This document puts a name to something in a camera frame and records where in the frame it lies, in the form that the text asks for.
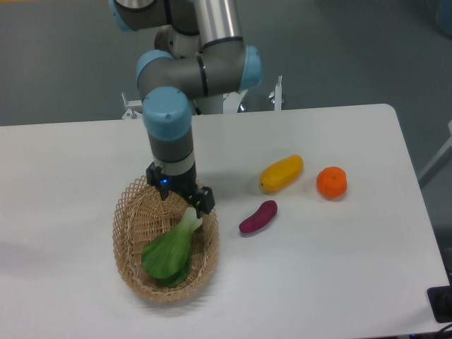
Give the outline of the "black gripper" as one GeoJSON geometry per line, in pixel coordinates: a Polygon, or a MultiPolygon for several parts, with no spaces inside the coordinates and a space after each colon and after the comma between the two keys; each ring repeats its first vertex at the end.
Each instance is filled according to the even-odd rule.
{"type": "Polygon", "coordinates": [[[170,192],[181,196],[189,206],[196,210],[196,229],[203,224],[203,216],[209,214],[215,206],[212,189],[196,182],[196,165],[182,174],[165,174],[163,167],[152,162],[146,169],[146,179],[154,186],[162,200],[166,200],[170,192]]]}

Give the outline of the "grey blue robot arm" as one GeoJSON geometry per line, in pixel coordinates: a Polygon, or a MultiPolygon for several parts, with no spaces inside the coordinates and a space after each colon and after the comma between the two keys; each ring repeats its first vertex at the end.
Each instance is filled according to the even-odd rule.
{"type": "Polygon", "coordinates": [[[111,1],[125,31],[159,28],[162,47],[136,64],[136,85],[153,162],[146,177],[161,198],[181,196],[201,218],[214,208],[212,190],[196,181],[191,120],[197,100],[257,86],[262,63],[244,43],[235,1],[111,1]]]}

